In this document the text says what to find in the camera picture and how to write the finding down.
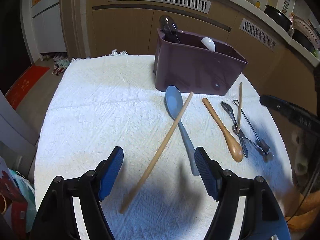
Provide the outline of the orange sleeve forearm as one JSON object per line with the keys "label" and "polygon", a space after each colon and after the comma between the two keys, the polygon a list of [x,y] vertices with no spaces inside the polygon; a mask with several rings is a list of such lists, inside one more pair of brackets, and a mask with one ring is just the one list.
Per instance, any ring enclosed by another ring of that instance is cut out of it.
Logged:
{"label": "orange sleeve forearm", "polygon": [[287,223],[291,232],[306,231],[319,214],[319,190],[307,195],[297,214]]}

